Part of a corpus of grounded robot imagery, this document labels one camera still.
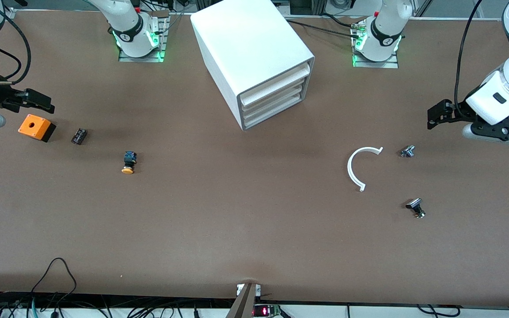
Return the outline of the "yellow push button switch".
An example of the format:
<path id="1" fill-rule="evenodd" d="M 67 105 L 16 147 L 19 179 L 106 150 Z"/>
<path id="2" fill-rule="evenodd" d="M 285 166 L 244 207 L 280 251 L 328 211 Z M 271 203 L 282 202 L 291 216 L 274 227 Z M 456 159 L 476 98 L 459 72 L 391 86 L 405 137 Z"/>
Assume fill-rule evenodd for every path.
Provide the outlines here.
<path id="1" fill-rule="evenodd" d="M 134 151 L 126 151 L 123 158 L 123 168 L 121 169 L 124 174 L 133 174 L 135 172 L 137 153 Z"/>

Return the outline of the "small device red display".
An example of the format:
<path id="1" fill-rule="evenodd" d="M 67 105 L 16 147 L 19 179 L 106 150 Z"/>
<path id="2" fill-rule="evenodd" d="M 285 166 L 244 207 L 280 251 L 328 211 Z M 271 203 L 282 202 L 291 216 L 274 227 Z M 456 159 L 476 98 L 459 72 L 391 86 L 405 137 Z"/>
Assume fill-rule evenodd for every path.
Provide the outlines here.
<path id="1" fill-rule="evenodd" d="M 281 308 L 279 305 L 256 304 L 253 306 L 253 318 L 274 318 L 276 316 L 281 316 Z"/>

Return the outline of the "white drawer cabinet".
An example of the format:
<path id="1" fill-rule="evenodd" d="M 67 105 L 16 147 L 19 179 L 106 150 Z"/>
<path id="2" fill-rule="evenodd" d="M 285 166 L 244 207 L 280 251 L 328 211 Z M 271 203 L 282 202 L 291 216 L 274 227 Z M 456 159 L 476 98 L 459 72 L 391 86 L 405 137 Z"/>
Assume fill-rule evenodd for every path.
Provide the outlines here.
<path id="1" fill-rule="evenodd" d="M 205 66 L 243 131 L 240 95 L 309 63 L 305 99 L 315 56 L 271 0 L 222 0 L 193 13 L 190 22 Z"/>

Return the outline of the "aluminium arm base plate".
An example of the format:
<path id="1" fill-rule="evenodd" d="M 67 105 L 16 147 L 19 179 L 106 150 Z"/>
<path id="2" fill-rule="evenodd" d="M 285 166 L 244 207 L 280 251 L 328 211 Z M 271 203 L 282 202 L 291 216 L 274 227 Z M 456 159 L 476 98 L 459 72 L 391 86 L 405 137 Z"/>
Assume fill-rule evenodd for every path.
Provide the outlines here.
<path id="1" fill-rule="evenodd" d="M 372 68 L 398 68 L 397 50 L 402 35 L 397 38 L 381 38 L 373 35 L 373 16 L 359 22 L 359 28 L 351 34 L 357 38 L 352 40 L 352 66 Z"/>
<path id="2" fill-rule="evenodd" d="M 121 62 L 162 63 L 166 54 L 168 29 L 171 17 L 157 17 L 146 12 L 140 12 L 143 18 L 143 28 L 133 37 L 132 42 L 123 42 L 114 35 L 118 47 L 118 60 Z"/>

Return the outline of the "white curved plastic piece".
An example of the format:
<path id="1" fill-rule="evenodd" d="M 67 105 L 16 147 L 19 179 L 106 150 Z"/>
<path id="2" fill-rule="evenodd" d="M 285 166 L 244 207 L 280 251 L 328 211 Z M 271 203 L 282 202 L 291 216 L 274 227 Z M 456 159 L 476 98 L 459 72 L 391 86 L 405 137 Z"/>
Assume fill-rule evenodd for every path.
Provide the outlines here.
<path id="1" fill-rule="evenodd" d="M 347 160 L 347 165 L 346 165 L 346 169 L 347 169 L 347 174 L 348 174 L 348 177 L 351 179 L 351 181 L 355 184 L 355 186 L 357 186 L 359 188 L 359 192 L 362 193 L 365 188 L 366 188 L 366 184 L 363 183 L 362 181 L 360 181 L 360 179 L 358 179 L 358 177 L 356 177 L 355 173 L 354 173 L 354 170 L 353 170 L 353 167 L 352 167 L 352 162 L 353 160 L 355 159 L 356 155 L 357 154 L 360 154 L 360 153 L 363 153 L 363 152 L 369 152 L 369 153 L 373 153 L 375 155 L 379 155 L 382 151 L 384 150 L 383 147 L 379 147 L 379 148 L 374 148 L 374 147 L 361 147 L 361 148 L 358 148 L 356 149 L 351 155 L 350 157 L 348 158 Z"/>

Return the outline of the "orange button enclosure box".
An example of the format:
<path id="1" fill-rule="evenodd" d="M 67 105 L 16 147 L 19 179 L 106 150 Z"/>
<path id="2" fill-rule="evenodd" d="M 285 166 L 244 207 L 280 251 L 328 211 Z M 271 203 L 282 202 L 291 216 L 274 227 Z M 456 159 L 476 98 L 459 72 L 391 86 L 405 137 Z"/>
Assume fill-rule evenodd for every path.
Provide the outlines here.
<path id="1" fill-rule="evenodd" d="M 18 133 L 48 143 L 56 125 L 44 117 L 29 114 L 18 129 Z"/>

